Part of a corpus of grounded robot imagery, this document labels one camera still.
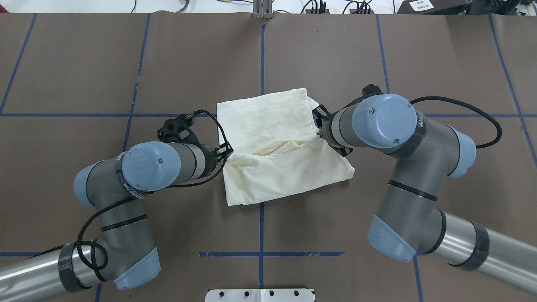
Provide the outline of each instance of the blue cap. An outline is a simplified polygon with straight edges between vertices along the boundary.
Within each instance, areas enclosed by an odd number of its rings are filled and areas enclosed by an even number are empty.
[[[120,290],[130,290],[153,280],[161,271],[157,247],[114,280]]]
[[[466,174],[466,171],[474,164],[477,150],[473,139],[455,130],[452,126],[447,126],[455,132],[457,139],[459,139],[459,163],[453,173],[448,175],[449,178],[457,178]]]
[[[416,250],[377,215],[373,215],[367,241],[378,251],[395,260],[410,261],[416,254]]]
[[[91,170],[93,170],[93,168],[100,162],[96,162],[91,166],[85,167],[80,172],[78,172],[78,174],[75,176],[75,181],[72,184],[76,198],[80,200],[81,204],[87,207],[95,207],[90,202],[90,200],[88,199],[88,195],[86,194],[86,183],[88,182],[88,177],[90,176]]]
[[[364,143],[381,149],[405,143],[416,130],[416,110],[400,95],[376,95],[354,109],[352,128]]]
[[[167,143],[149,141],[132,147],[125,154],[121,169],[134,188],[156,191],[175,181],[181,170],[181,158]]]

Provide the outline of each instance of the white mounting bracket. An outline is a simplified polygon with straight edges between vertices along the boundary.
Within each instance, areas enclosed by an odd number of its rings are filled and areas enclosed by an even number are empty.
[[[210,290],[205,302],[315,302],[313,289]]]
[[[272,19],[272,0],[252,0],[254,19]]]

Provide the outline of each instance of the white floor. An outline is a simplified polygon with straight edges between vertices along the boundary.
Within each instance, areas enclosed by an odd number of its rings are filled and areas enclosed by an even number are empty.
[[[308,0],[274,0],[274,10],[286,10],[299,13]],[[346,0],[328,0],[326,8],[330,13],[341,13],[347,5]],[[396,9],[402,0],[395,0]],[[134,0],[0,0],[10,12],[45,12],[45,13],[107,13],[130,12]],[[185,0],[137,0],[135,12],[155,12],[159,10],[176,12],[185,5]],[[372,0],[370,3],[375,13],[393,14],[392,0]],[[519,5],[519,11],[535,16],[535,6]],[[218,2],[216,0],[191,0],[185,12],[251,12],[252,4],[246,2]]]

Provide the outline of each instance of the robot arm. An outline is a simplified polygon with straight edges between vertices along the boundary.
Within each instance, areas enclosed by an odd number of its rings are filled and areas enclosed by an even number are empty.
[[[92,219],[99,216],[103,236],[77,245],[82,231],[75,243],[3,268],[0,300],[43,301],[109,280],[126,290],[155,278],[161,268],[142,199],[208,176],[233,151],[228,143],[220,149],[200,144],[190,130],[193,117],[167,120],[158,131],[162,141],[141,143],[80,171],[75,195],[97,210]]]
[[[401,261],[432,254],[463,270],[477,270],[537,293],[537,248],[437,209],[447,178],[464,175],[476,146],[455,128],[427,119],[404,97],[368,85],[364,95],[336,113],[313,111],[319,135],[342,156],[353,147],[397,159],[373,217],[370,244]]]

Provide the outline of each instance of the folded towel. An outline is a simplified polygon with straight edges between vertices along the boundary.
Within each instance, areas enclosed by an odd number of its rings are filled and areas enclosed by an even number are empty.
[[[218,103],[234,152],[223,169],[229,206],[273,200],[349,179],[354,168],[316,135],[306,89]],[[220,134],[220,143],[224,143]]]

